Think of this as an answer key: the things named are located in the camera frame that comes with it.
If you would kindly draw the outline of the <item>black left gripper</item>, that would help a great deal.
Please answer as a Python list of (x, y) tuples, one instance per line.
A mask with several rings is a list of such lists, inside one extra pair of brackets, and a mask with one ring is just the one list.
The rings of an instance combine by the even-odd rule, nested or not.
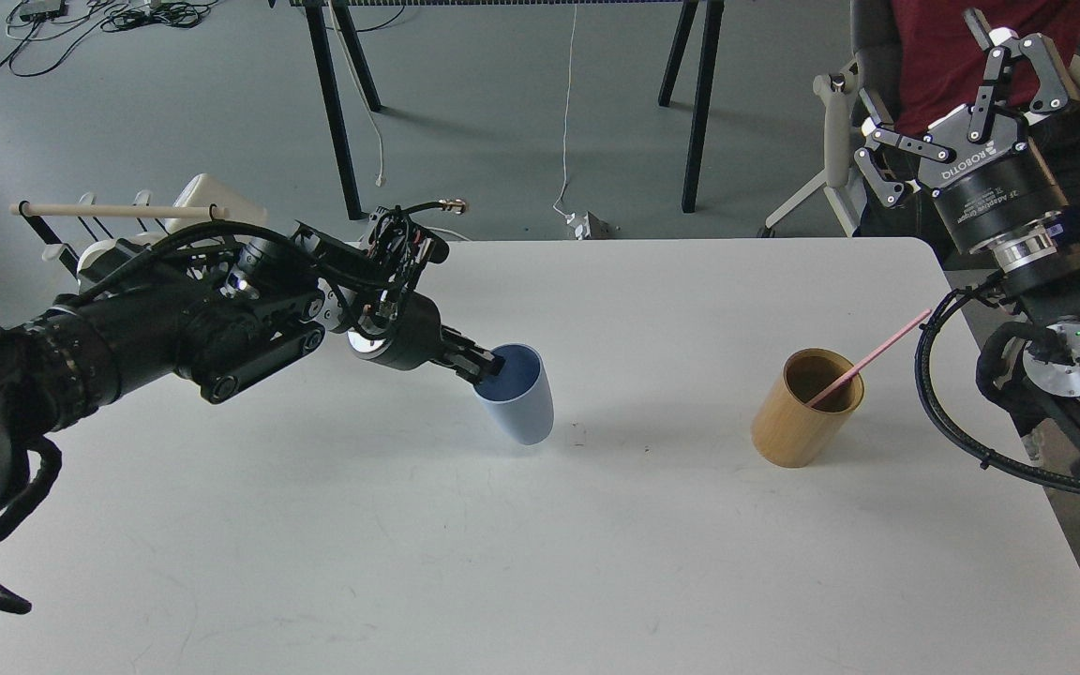
[(504, 357), (442, 324), (437, 303), (423, 294), (411, 295), (389, 337), (363, 337), (356, 330), (347, 332), (346, 337), (356, 357), (394, 370), (450, 362), (448, 368), (462, 380), (480, 384), (504, 368)]

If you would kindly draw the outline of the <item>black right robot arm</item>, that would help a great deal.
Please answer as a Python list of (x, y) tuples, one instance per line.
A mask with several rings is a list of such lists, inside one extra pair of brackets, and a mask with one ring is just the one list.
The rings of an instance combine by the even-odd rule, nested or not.
[(1064, 475), (1005, 458), (939, 405), (931, 352), (971, 300), (1011, 318), (982, 346), (974, 383), (1028, 433), (1051, 419), (1080, 453), (1080, 91), (1069, 65), (1080, 1), (858, 1), (854, 55), (866, 110), (854, 165), (861, 237), (917, 237), (940, 261), (986, 255), (997, 272), (951, 292), (914, 359), (919, 399), (957, 447), (1047, 488)]

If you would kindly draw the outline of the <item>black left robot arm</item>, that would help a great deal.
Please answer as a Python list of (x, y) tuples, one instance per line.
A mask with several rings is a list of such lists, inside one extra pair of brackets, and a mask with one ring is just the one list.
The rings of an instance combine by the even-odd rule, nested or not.
[[(308, 225), (284, 235), (222, 218), (109, 243), (78, 270), (77, 293), (0, 325), (0, 543), (60, 473), (49, 435), (171, 373), (222, 403), (312, 354), (326, 334), (354, 332), (360, 357), (388, 368), (433, 363), (471, 384), (501, 375), (504, 357), (442, 324), (417, 291), (449, 245), (414, 215), (467, 208), (442, 198), (378, 210), (355, 247)], [(0, 584), (0, 612), (30, 610)]]

